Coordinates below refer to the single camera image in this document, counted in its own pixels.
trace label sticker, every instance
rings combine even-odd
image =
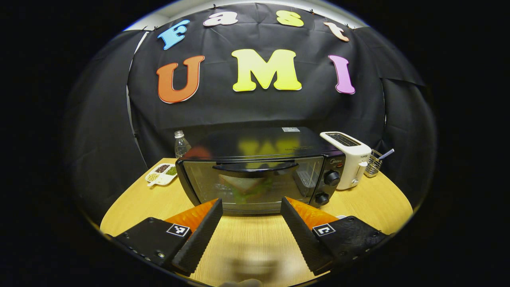
[[[282,128],[284,132],[299,132],[297,128]]]
[[[315,230],[315,233],[317,233],[318,236],[323,236],[335,232],[333,227],[331,227],[331,225],[328,223],[316,226],[313,228],[313,230]]]
[[[166,232],[184,237],[190,228],[179,224],[173,224]]]

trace oven door handle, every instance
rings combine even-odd
[[[247,169],[246,163],[228,163],[213,165],[212,168],[220,171],[221,174],[239,178],[263,178],[279,176],[291,173],[298,167],[297,162],[277,162],[279,165],[274,168]]]

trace letter m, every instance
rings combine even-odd
[[[232,56],[237,58],[237,83],[233,85],[236,92],[253,91],[257,85],[251,80],[251,73],[260,85],[267,89],[276,73],[274,87],[278,90],[301,90],[294,68],[296,53],[290,50],[276,50],[269,61],[252,49],[235,50]]]

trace wooden table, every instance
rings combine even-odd
[[[165,220],[194,206],[179,177],[167,186],[147,187],[145,176],[161,163],[175,159],[163,158],[135,181],[106,213],[102,232],[117,236],[147,217]],[[334,216],[356,216],[386,234],[398,231],[413,213],[404,194],[380,172],[364,177],[356,187],[337,190],[321,209]],[[224,215],[189,278],[212,286],[255,278],[277,287],[317,277],[308,270],[285,220],[276,214]]]

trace metal wire basket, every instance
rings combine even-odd
[[[379,172],[381,164],[383,163],[382,160],[379,160],[381,155],[382,154],[376,150],[372,150],[370,158],[368,159],[367,168],[365,169],[365,172],[363,172],[367,177],[374,177]]]

